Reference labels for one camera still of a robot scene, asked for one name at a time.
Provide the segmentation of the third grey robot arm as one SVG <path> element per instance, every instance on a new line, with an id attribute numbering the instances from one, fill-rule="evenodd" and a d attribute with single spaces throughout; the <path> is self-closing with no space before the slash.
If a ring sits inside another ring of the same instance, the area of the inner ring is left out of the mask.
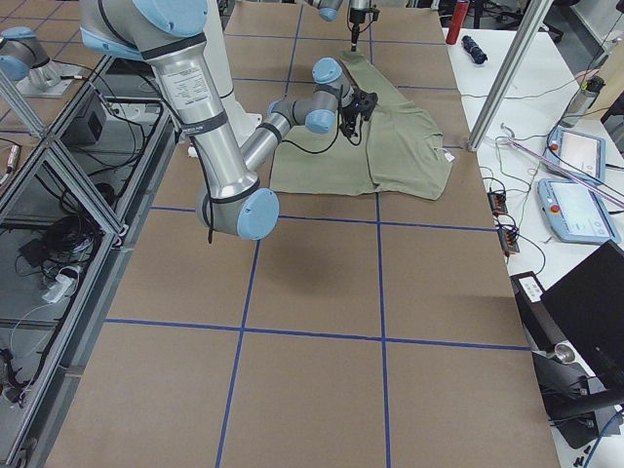
<path id="1" fill-rule="evenodd" d="M 1 71 L 26 97 L 60 97 L 86 70 L 84 65 L 53 60 L 29 27 L 1 31 Z"/>

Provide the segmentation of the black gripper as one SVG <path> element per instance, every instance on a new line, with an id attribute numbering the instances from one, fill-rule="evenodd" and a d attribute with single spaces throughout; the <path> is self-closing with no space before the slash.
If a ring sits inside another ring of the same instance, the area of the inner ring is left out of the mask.
<path id="1" fill-rule="evenodd" d="M 368 122 L 378 103 L 377 93 L 354 88 L 346 106 L 339 105 L 340 131 L 350 139 L 357 134 L 356 124 Z"/>
<path id="2" fill-rule="evenodd" d="M 379 17 L 379 10 L 377 8 L 350 8 L 347 25 L 351 32 L 351 52 L 357 52 L 360 34 L 367 29 L 364 26 L 366 21 L 369 24 L 376 22 Z"/>

